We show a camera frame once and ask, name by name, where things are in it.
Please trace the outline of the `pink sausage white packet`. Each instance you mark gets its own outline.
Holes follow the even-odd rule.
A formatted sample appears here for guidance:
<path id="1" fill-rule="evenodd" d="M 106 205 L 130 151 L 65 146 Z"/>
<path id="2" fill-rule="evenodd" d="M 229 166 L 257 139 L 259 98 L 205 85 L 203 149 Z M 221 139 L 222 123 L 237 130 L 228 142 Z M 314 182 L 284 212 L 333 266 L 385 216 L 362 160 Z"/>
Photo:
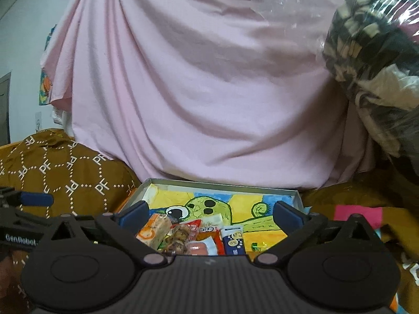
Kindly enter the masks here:
<path id="1" fill-rule="evenodd" d="M 187 255 L 192 256 L 217 256 L 217 245 L 212 237 L 200 241 L 191 241 L 186 245 Z"/>

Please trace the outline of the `colourful wall poster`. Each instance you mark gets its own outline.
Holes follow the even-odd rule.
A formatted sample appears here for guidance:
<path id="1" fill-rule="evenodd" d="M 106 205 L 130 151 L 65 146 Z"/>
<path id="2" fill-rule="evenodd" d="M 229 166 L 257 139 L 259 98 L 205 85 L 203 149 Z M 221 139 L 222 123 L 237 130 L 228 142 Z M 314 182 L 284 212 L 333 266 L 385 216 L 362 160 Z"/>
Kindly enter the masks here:
<path id="1" fill-rule="evenodd" d="M 56 29 L 56 25 L 54 25 L 51 28 L 50 33 L 48 33 L 44 50 L 47 49 L 48 44 L 51 41 L 51 38 L 55 29 Z M 52 87 L 51 80 L 48 78 L 48 75 L 45 73 L 45 71 L 41 70 L 40 88 L 39 88 L 39 94 L 38 94 L 38 104 L 40 106 L 45 106 L 50 103 L 51 87 Z"/>

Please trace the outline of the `round cake clear wrapper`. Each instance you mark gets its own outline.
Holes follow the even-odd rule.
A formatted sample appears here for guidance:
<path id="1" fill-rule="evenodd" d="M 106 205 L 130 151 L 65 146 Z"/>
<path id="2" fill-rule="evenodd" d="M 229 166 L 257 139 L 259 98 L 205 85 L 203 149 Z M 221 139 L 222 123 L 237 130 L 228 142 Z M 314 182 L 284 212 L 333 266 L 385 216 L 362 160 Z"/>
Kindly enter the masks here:
<path id="1" fill-rule="evenodd" d="M 221 214 L 207 216 L 201 218 L 200 231 L 214 231 L 221 230 L 224 227 L 224 222 Z"/>

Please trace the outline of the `grey door frame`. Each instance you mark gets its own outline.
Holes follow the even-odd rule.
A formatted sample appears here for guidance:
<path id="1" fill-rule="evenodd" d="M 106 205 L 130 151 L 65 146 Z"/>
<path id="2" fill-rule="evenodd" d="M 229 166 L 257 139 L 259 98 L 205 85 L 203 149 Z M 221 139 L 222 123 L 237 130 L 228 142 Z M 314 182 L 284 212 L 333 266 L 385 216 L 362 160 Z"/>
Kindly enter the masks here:
<path id="1" fill-rule="evenodd" d="M 10 140 L 9 129 L 9 90 L 11 72 L 0 80 L 0 145 L 7 145 Z"/>

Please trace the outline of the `clear bag of clothes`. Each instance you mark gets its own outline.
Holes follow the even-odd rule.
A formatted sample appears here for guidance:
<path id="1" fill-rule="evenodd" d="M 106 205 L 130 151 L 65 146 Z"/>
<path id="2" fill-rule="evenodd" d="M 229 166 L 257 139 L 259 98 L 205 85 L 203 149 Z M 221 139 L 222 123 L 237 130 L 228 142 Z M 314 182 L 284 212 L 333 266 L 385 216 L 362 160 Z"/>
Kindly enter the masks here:
<path id="1" fill-rule="evenodd" d="M 344 0 L 322 56 L 371 138 L 418 183 L 418 0 Z"/>

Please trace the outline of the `pink hanging sheet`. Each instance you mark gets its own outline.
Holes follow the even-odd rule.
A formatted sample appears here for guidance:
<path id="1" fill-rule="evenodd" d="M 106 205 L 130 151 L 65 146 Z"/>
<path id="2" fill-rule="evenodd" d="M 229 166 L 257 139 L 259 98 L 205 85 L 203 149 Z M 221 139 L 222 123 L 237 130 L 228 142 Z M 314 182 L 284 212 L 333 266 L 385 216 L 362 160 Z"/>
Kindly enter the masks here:
<path id="1" fill-rule="evenodd" d="M 70 0 L 42 57 L 75 138 L 140 179 L 311 189 L 373 165 L 326 70 L 344 0 Z"/>

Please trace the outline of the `nut snack red-top bag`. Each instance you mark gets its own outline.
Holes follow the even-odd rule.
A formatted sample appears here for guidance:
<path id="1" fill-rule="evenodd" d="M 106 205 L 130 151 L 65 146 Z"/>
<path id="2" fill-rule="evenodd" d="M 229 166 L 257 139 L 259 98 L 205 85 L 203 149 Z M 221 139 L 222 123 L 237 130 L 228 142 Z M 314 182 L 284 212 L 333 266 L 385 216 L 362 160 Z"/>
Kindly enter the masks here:
<path id="1" fill-rule="evenodd" d="M 201 224 L 201 219 L 178 223 L 172 234 L 164 239 L 162 253 L 166 256 L 185 254 L 187 245 L 198 236 Z"/>

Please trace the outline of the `brown PF patterned quilt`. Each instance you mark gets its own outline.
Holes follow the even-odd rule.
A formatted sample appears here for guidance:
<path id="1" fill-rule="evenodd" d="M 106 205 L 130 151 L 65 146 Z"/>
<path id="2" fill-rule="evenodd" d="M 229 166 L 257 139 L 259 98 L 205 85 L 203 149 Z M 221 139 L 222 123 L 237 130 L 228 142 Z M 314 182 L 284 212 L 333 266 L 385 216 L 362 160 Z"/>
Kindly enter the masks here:
<path id="1" fill-rule="evenodd" d="M 113 213 L 139 184 L 125 163 L 76 142 L 63 130 L 43 130 L 1 146 L 1 186 L 53 195 L 50 207 L 19 206 L 42 218 Z"/>

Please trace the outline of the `red spicy strip packet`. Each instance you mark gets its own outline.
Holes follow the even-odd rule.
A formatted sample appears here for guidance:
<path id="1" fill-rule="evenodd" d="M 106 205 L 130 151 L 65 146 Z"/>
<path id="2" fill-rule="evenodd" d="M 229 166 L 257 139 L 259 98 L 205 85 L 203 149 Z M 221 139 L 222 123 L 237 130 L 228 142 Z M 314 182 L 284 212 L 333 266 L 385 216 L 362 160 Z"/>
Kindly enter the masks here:
<path id="1" fill-rule="evenodd" d="M 208 237 L 211 237 L 212 240 L 214 241 L 214 244 L 217 248 L 217 254 L 225 255 L 226 253 L 225 253 L 224 243 L 222 242 L 220 231 L 214 230 L 214 231 L 199 233 L 197 236 L 197 241 L 206 240 Z"/>

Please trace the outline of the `yellow green snack packet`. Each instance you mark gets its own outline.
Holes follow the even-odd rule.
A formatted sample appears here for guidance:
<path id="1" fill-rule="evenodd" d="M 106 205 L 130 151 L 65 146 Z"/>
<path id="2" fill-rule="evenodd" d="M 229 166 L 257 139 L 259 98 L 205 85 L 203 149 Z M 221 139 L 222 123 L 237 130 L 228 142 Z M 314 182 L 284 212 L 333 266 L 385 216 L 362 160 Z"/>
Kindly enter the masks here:
<path id="1" fill-rule="evenodd" d="M 252 252 L 264 252 L 269 248 L 269 246 L 264 242 L 252 242 L 251 251 Z"/>

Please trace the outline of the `orange white wafer snack bar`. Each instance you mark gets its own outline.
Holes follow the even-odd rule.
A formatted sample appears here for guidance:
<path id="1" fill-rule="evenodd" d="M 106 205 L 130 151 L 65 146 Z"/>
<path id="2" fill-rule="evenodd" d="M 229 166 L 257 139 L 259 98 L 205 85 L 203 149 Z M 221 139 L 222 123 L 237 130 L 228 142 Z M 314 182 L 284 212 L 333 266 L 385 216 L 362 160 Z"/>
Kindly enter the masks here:
<path id="1" fill-rule="evenodd" d="M 136 239 L 148 247 L 157 250 L 172 226 L 166 214 L 154 213 L 137 233 Z"/>

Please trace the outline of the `white wall socket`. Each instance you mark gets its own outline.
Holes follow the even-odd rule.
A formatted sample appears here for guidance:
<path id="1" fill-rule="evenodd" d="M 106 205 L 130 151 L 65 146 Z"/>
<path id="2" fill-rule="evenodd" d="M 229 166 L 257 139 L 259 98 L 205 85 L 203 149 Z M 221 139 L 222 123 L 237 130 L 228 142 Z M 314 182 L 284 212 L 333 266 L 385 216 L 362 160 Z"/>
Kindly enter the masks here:
<path id="1" fill-rule="evenodd" d="M 35 121 L 36 121 L 36 133 L 42 129 L 42 112 L 38 111 L 35 113 Z"/>

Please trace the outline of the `colourful cartoon bedspread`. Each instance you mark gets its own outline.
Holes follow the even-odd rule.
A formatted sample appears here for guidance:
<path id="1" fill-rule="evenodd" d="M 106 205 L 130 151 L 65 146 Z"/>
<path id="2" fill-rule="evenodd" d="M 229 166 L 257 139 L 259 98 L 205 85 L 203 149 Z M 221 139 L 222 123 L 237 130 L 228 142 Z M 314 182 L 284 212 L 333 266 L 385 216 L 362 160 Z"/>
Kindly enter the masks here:
<path id="1" fill-rule="evenodd" d="M 401 271 L 401 283 L 392 308 L 396 313 L 418 312 L 418 219 L 397 203 L 371 187 L 353 182 L 304 191 L 303 205 L 312 213 L 330 220 L 347 220 L 359 213 L 376 230 L 393 254 Z"/>

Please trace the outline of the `blue stick snack packet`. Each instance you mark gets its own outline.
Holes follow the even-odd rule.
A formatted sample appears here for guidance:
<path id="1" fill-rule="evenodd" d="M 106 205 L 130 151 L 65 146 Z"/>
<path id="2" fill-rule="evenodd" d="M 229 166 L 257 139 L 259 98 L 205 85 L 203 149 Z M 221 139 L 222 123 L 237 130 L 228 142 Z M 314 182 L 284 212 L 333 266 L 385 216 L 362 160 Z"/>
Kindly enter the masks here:
<path id="1" fill-rule="evenodd" d="M 230 225 L 221 229 L 224 252 L 228 256 L 245 255 L 243 228 L 241 225 Z"/>

